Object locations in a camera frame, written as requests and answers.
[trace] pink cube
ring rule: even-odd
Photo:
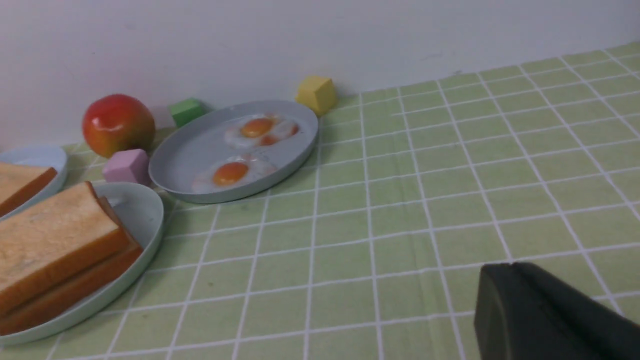
[[[126,181],[149,185],[149,157],[144,150],[126,150],[116,152],[102,168],[102,175],[109,183]]]

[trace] red apple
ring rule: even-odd
[[[118,151],[151,150],[156,123],[139,100],[113,94],[95,101],[84,113],[82,134],[87,145],[103,158]]]

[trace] plate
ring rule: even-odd
[[[61,147],[50,145],[22,147],[0,153],[0,161],[16,165],[52,167],[58,172],[40,192],[10,213],[0,217],[0,220],[15,215],[51,195],[55,195],[67,180],[67,153]]]
[[[114,204],[118,218],[144,248],[142,255],[119,278],[87,296],[58,317],[25,331],[0,336],[0,345],[46,338],[82,322],[119,297],[148,267],[162,238],[164,208],[160,196],[134,183],[108,183],[95,187],[98,196]]]
[[[293,121],[298,132],[270,146],[235,149],[225,132],[252,117],[274,114]],[[174,197],[197,204],[226,202],[251,196],[284,180],[302,166],[317,142],[318,120],[308,107],[291,101],[253,101],[208,113],[181,127],[154,152],[149,163],[151,180]],[[196,192],[196,176],[238,156],[249,155],[274,169],[268,175],[228,190]]]

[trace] bread slice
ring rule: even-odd
[[[0,316],[130,244],[89,182],[0,222]]]
[[[47,186],[58,172],[0,161],[0,217],[9,214]]]
[[[120,223],[107,200],[100,198],[99,201],[105,212],[115,222]],[[120,277],[143,251],[128,233],[127,235],[129,246],[123,251],[102,260],[97,265],[57,285],[47,293],[0,317],[0,335],[13,334],[45,323]]]

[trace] egg white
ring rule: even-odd
[[[260,119],[262,117],[268,117],[269,119],[274,121],[273,127],[261,136],[256,138],[248,138],[242,134],[242,127],[249,121],[254,119]],[[293,136],[292,132],[295,127],[298,127],[298,124],[289,119],[280,119],[275,116],[254,116],[248,119],[240,120],[236,122],[233,126],[229,127],[225,132],[225,142],[227,145],[231,146],[234,149],[249,149],[251,147],[258,147],[261,144],[261,141],[266,136],[273,136],[278,139],[277,142],[281,142],[286,138]]]
[[[249,170],[236,183],[227,186],[218,186],[213,182],[213,175],[224,164],[227,163],[244,163]],[[251,154],[243,154],[239,156],[232,156],[223,161],[218,161],[211,165],[207,170],[196,175],[191,185],[191,190],[195,193],[213,193],[222,192],[225,190],[233,189],[252,183],[256,180],[272,174],[277,168],[268,161],[258,159]]]

